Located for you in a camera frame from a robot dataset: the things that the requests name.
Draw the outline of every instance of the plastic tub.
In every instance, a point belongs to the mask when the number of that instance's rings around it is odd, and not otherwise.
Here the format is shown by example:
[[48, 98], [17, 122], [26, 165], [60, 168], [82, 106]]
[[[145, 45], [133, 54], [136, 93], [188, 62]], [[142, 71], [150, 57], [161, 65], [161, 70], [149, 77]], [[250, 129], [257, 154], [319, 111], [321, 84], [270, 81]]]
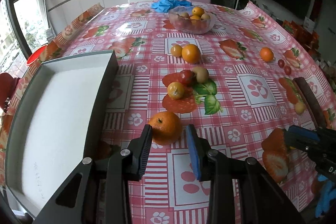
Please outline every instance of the plastic tub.
[[39, 47], [27, 60], [27, 66], [30, 66], [36, 59], [39, 58], [40, 54], [44, 51], [48, 44]]
[[182, 12], [187, 12], [189, 15], [191, 15], [193, 8], [193, 6], [178, 6], [169, 10], [168, 17], [170, 23], [176, 30], [181, 32], [201, 34], [210, 31], [216, 22], [216, 16], [214, 14], [208, 13], [210, 15], [210, 19], [208, 20], [194, 20], [189, 18], [185, 19], [180, 16]]

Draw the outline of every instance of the cardboard tray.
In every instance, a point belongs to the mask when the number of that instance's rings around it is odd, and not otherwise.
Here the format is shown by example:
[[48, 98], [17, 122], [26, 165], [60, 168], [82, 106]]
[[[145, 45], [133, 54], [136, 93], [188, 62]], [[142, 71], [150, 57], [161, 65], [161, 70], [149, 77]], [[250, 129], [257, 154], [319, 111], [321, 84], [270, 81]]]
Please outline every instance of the cardboard tray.
[[117, 73], [113, 51], [41, 64], [13, 118], [6, 185], [35, 218], [84, 157], [94, 157]]

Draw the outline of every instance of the cherry tomato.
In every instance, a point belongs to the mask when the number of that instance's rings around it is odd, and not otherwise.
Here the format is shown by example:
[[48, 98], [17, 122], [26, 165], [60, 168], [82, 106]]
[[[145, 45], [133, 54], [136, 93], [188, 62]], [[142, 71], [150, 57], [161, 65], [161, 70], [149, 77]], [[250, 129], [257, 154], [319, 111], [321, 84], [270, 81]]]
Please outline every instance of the cherry tomato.
[[291, 69], [291, 67], [289, 67], [289, 66], [285, 66], [285, 67], [284, 67], [284, 70], [285, 70], [286, 75], [291, 75], [291, 73], [292, 73], [292, 69]]
[[172, 56], [181, 57], [182, 56], [182, 47], [180, 45], [174, 45], [170, 49]]
[[185, 69], [178, 74], [177, 80], [182, 85], [190, 86], [194, 81], [194, 77], [195, 74], [191, 70]]
[[279, 59], [278, 66], [279, 68], [283, 68], [285, 66], [285, 62], [282, 59]]
[[184, 87], [180, 82], [173, 82], [168, 86], [167, 91], [170, 98], [178, 100], [183, 97]]

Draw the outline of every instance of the red tomato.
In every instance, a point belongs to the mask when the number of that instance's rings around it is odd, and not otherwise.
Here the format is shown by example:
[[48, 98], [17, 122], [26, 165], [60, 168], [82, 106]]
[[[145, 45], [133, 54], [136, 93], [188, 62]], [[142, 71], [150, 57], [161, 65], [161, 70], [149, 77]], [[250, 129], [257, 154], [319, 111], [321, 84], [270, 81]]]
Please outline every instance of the red tomato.
[[185, 69], [178, 74], [177, 80], [182, 85], [189, 86], [193, 83], [194, 76], [195, 74], [191, 70]]
[[292, 69], [291, 69], [291, 67], [289, 67], [289, 66], [285, 66], [285, 67], [284, 67], [284, 70], [285, 70], [286, 75], [291, 75], [291, 73], [292, 73]]
[[285, 66], [285, 62], [282, 59], [279, 59], [278, 66], [279, 68], [283, 68]]

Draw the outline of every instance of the table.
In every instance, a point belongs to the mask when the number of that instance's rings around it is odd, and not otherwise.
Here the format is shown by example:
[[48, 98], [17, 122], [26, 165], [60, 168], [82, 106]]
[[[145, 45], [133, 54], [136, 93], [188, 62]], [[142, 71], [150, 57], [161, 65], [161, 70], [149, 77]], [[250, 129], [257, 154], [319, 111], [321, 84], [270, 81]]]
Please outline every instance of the table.
[[[289, 78], [303, 76], [321, 108], [335, 112], [335, 96], [312, 58], [251, 2], [241, 11], [195, 3], [217, 16], [212, 31], [200, 35], [174, 30], [168, 15], [151, 10], [151, 4], [144, 1], [103, 9], [61, 52], [61, 56], [107, 49], [116, 52], [120, 67], [107, 104], [101, 149], [106, 143], [126, 148], [131, 139], [140, 136], [152, 115], [166, 110], [162, 100], [167, 89], [162, 78], [194, 66], [170, 54], [174, 44], [199, 47], [202, 65], [216, 84], [215, 97], [220, 104], [211, 115], [206, 114], [202, 102], [194, 103], [189, 111], [181, 108], [178, 115], [184, 126], [193, 123], [201, 137], [229, 157], [244, 160], [252, 156], [263, 163], [261, 142], [274, 128], [292, 124], [314, 128], [308, 111], [300, 116], [295, 113], [279, 83], [286, 75], [277, 61], [284, 59], [288, 49], [298, 50], [300, 62], [300, 68], [291, 66]], [[243, 58], [232, 58], [222, 50], [221, 43], [227, 39], [240, 43]], [[266, 46], [274, 52], [274, 62], [261, 60], [259, 51]], [[288, 157], [289, 173], [280, 186], [302, 211], [314, 197], [314, 163], [298, 150], [291, 150]], [[237, 181], [233, 185], [238, 215]], [[133, 224], [205, 223], [209, 187], [209, 182], [200, 183], [192, 174], [185, 132], [172, 145], [153, 143], [146, 174], [139, 183], [129, 184]]]

